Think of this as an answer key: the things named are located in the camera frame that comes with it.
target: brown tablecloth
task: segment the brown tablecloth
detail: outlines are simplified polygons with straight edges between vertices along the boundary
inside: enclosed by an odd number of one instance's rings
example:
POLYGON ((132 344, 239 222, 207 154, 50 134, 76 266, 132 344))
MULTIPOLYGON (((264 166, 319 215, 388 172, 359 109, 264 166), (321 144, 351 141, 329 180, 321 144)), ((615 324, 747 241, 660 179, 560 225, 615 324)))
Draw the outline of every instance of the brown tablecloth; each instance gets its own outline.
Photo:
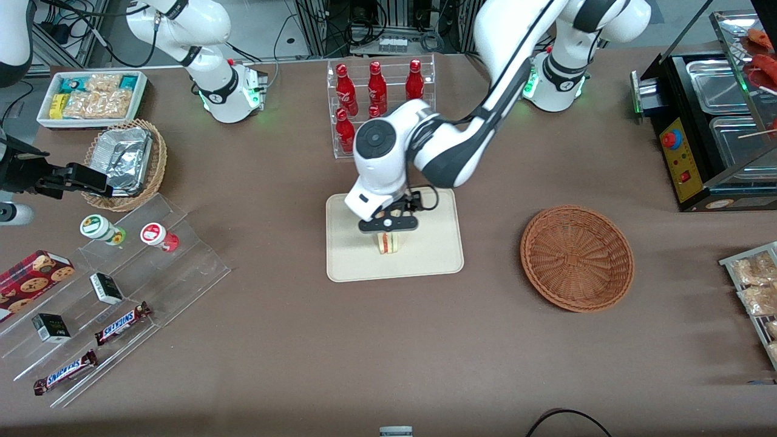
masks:
MULTIPOLYGON (((777 387, 744 385, 769 363, 717 260, 777 239, 777 215, 677 212, 650 126, 629 119, 628 74, 657 52, 600 52, 562 114, 517 104, 456 191, 460 273, 348 284, 326 277, 324 204, 357 175, 332 157, 326 63, 284 64, 267 110, 239 124, 203 111, 183 69, 147 70, 162 193, 234 271, 65 409, 3 369, 0 435, 522 435, 554 407, 620 436, 775 435, 777 387), (565 203, 632 245, 636 279, 609 311, 558 309, 519 267, 528 220, 565 203)), ((437 59, 438 109, 463 116, 487 81, 437 59)), ((42 128, 35 146, 80 162, 94 134, 42 128)), ((77 223, 96 210, 79 194, 18 199, 37 217, 0 232, 1 269, 85 243, 77 223)), ((535 435, 596 431, 553 418, 535 435)))

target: empty wicker basket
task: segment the empty wicker basket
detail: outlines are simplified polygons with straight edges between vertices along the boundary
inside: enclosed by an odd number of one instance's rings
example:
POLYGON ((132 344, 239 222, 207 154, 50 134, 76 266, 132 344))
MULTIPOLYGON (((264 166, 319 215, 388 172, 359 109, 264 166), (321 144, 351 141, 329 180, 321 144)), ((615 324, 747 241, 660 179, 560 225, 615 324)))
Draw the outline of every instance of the empty wicker basket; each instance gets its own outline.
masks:
MULTIPOLYGON (((112 126, 111 128, 108 128, 108 130, 129 128, 144 128, 154 135, 151 156, 148 157, 148 170, 146 171, 146 176, 143 181, 143 191, 134 198, 101 198, 100 196, 82 193, 91 206, 108 209, 113 212, 132 211, 147 202, 148 199, 154 197, 154 194, 159 191, 159 186, 162 185, 162 178, 165 176, 165 165, 167 164, 167 146, 165 145, 165 139, 162 138, 153 124, 148 123, 145 120, 132 120, 128 123, 112 126)), ((92 162, 92 153, 95 150, 97 138, 92 141, 92 147, 90 147, 86 153, 86 158, 84 159, 84 165, 86 166, 92 162)))
POLYGON ((578 313, 614 306, 634 278, 634 256, 620 230, 576 205, 546 209, 529 222, 521 263, 540 294, 578 313))

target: coca-cola bottle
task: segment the coca-cola bottle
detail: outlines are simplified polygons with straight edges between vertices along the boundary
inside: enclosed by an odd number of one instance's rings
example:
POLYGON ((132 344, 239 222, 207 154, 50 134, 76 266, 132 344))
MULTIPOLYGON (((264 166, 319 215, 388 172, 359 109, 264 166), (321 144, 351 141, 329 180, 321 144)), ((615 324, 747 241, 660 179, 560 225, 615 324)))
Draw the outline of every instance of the coca-cola bottle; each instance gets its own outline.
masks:
POLYGON ((421 75, 421 60, 410 61, 410 74, 405 82, 405 94, 408 100, 423 99, 423 76, 421 75))
POLYGON ((381 111, 381 115, 389 111, 389 94, 386 89, 386 79, 381 73, 381 63, 370 63, 370 82, 367 84, 370 92, 370 104, 375 105, 381 111))
POLYGON ((359 114, 359 103, 356 103, 356 87, 354 81, 348 77, 348 67, 345 64, 339 64, 335 68, 337 71, 337 99, 340 106, 348 111, 351 117, 359 114))
POLYGON ((381 116, 381 108, 378 105, 370 105, 370 120, 381 116))
POLYGON ((336 115, 337 124, 335 124, 335 130, 337 131, 337 141, 340 142, 343 152, 350 155, 354 152, 354 138, 356 137, 354 124, 348 120, 348 113, 343 108, 337 108, 336 115))

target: red button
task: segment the red button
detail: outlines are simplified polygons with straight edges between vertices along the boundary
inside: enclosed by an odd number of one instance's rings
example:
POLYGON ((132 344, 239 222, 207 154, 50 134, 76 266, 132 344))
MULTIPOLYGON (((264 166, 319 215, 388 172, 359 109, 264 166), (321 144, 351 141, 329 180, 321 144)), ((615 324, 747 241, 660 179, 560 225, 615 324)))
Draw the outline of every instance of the red button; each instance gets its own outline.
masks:
POLYGON ((678 137, 672 132, 668 132, 664 134, 663 137, 661 137, 661 144, 663 147, 666 147, 667 149, 670 149, 674 147, 675 144, 678 142, 678 137))

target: foil container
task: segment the foil container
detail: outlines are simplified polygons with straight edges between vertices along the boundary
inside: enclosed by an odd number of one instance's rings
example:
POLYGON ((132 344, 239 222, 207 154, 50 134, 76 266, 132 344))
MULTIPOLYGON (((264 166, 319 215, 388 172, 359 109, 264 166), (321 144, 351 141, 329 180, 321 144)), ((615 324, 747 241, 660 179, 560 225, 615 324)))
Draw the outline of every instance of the foil container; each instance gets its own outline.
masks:
POLYGON ((108 176, 115 198, 133 198, 143 191, 154 136, 144 128, 117 129, 97 138, 89 168, 108 176))

